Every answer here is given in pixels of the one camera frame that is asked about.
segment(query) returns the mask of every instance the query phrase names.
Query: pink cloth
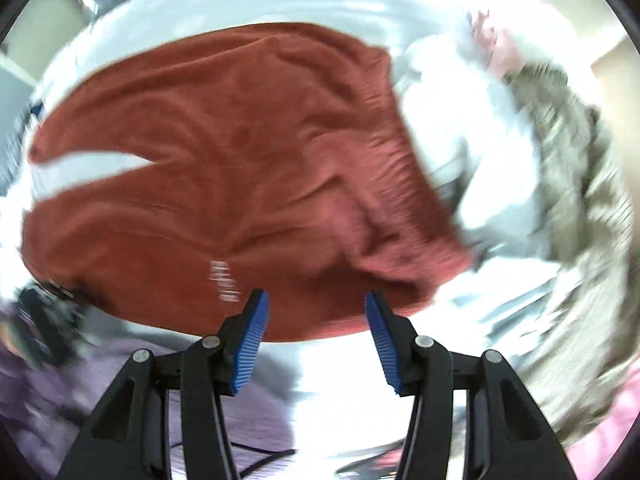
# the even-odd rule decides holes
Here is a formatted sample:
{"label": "pink cloth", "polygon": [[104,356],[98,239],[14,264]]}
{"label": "pink cloth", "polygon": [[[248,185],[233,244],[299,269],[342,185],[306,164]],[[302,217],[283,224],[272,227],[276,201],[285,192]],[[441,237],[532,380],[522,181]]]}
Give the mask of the pink cloth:
{"label": "pink cloth", "polygon": [[569,448],[567,455],[578,480],[593,480],[609,463],[640,413],[640,360],[626,375],[609,415],[595,430]]}

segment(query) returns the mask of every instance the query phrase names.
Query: red fabric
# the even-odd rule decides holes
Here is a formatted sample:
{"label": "red fabric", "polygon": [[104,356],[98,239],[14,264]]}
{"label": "red fabric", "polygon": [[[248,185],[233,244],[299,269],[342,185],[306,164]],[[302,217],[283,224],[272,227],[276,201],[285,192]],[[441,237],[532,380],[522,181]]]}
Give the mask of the red fabric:
{"label": "red fabric", "polygon": [[266,340],[365,328],[364,294],[413,312],[468,266],[398,115],[390,58],[306,23],[176,41],[92,76],[46,120],[34,164],[153,162],[39,203],[23,257],[124,319],[206,335],[254,287]]}

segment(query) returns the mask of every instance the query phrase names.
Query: purple garment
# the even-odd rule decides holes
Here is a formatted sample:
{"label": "purple garment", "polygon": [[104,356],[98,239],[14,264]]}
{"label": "purple garment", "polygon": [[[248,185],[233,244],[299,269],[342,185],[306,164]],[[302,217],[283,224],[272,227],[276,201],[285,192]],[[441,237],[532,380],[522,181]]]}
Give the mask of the purple garment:
{"label": "purple garment", "polygon": [[[49,367],[34,371],[0,345],[0,422],[43,480],[57,474],[78,434],[78,427],[61,412],[89,414],[125,361],[139,348],[156,355],[169,352],[148,342],[115,339],[96,349],[89,359],[79,358],[59,370]],[[169,402],[169,442],[177,446],[181,442],[178,392],[172,392]],[[259,384],[250,383],[236,398],[224,399],[223,409],[233,442],[271,450],[292,447],[286,404]],[[233,453],[240,470],[263,457],[238,449]],[[254,478],[266,478],[284,466],[285,462],[274,463]],[[172,450],[172,473],[174,478],[184,474],[178,447]]]}

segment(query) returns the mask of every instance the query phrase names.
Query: blue ridged rubber tip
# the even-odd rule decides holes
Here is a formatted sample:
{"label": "blue ridged rubber tip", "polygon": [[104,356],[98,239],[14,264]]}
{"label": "blue ridged rubber tip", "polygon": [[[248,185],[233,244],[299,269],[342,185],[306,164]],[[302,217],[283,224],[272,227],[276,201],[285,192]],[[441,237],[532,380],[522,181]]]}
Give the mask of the blue ridged rubber tip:
{"label": "blue ridged rubber tip", "polygon": [[247,329],[244,332],[244,337],[238,347],[236,357],[234,358],[235,373],[231,381],[231,389],[234,394],[238,393],[251,379],[255,359],[258,355],[258,348],[262,342],[268,320],[269,295],[263,292],[247,325]]}
{"label": "blue ridged rubber tip", "polygon": [[391,334],[386,326],[385,319],[380,312],[380,306],[373,294],[369,293],[366,295],[364,309],[367,314],[367,321],[369,322],[373,342],[378,351],[380,364],[382,364],[382,370],[385,373],[386,383],[393,387],[396,394],[400,394],[402,380],[400,379],[398,365],[398,351],[391,339]]}

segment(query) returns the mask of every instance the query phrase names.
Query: black cable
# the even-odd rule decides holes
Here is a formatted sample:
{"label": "black cable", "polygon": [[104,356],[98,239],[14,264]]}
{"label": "black cable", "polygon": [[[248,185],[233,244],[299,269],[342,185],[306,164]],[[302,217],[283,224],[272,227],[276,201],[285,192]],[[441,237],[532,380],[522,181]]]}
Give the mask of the black cable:
{"label": "black cable", "polygon": [[[295,449],[286,449],[284,451],[271,451],[269,449],[261,449],[259,447],[248,446],[247,444],[238,444],[237,442],[230,442],[232,447],[237,447],[238,449],[244,449],[246,451],[252,451],[254,453],[261,453],[268,455],[264,458],[258,460],[258,462],[252,464],[251,466],[245,468],[240,472],[240,478],[246,478],[247,476],[255,473],[259,469],[268,466],[270,463],[275,462],[276,460],[280,460],[281,458],[286,458],[287,456],[293,456],[297,453]],[[182,445],[181,442],[177,444],[173,444],[171,449],[175,447],[180,447]]]}

